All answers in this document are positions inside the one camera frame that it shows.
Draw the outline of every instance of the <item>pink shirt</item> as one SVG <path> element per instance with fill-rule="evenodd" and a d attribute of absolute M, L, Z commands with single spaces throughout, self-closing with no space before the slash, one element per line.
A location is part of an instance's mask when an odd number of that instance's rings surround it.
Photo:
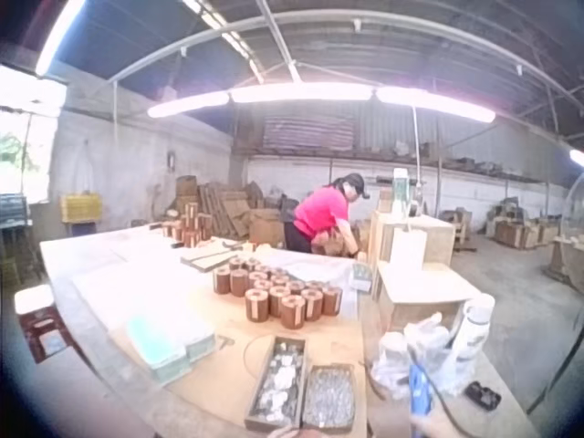
<path fill-rule="evenodd" d="M 294 225 L 314 239 L 322 231 L 337 224 L 337 219 L 349 220 L 349 203 L 345 195 L 334 187 L 323 187 L 305 199 L 295 211 Z"/>

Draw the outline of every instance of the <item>black pants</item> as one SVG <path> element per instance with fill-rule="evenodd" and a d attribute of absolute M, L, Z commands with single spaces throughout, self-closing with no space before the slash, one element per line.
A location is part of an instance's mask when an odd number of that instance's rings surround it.
<path fill-rule="evenodd" d="M 284 222 L 286 249 L 297 253 L 312 253 L 310 238 L 296 228 L 292 222 Z"/>

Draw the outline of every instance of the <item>window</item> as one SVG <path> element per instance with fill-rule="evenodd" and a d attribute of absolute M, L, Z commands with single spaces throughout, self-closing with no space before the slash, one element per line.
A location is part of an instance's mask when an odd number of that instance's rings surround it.
<path fill-rule="evenodd" d="M 67 87 L 0 66 L 0 193 L 48 197 L 48 172 Z"/>

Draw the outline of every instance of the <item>red stool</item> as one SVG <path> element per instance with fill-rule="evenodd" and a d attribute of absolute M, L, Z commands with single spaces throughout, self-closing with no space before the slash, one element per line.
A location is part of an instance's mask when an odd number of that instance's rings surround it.
<path fill-rule="evenodd" d="M 36 363 L 40 363 L 49 356 L 58 353 L 58 351 L 55 351 L 53 354 L 47 355 L 40 340 L 40 337 L 45 333 L 57 330 L 66 347 L 73 347 L 77 354 L 93 369 L 58 313 L 53 292 L 49 285 L 31 287 L 16 292 L 15 310 L 18 322 L 25 333 L 26 342 Z"/>

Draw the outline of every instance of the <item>blue tool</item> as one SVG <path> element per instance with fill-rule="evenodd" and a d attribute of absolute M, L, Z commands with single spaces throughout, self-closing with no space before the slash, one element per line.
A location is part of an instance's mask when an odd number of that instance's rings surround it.
<path fill-rule="evenodd" d="M 410 366 L 410 409 L 412 415 L 428 415 L 431 404 L 432 397 L 430 396 L 428 378 L 417 362 L 413 360 Z M 412 438 L 422 438 L 422 434 L 414 429 Z"/>

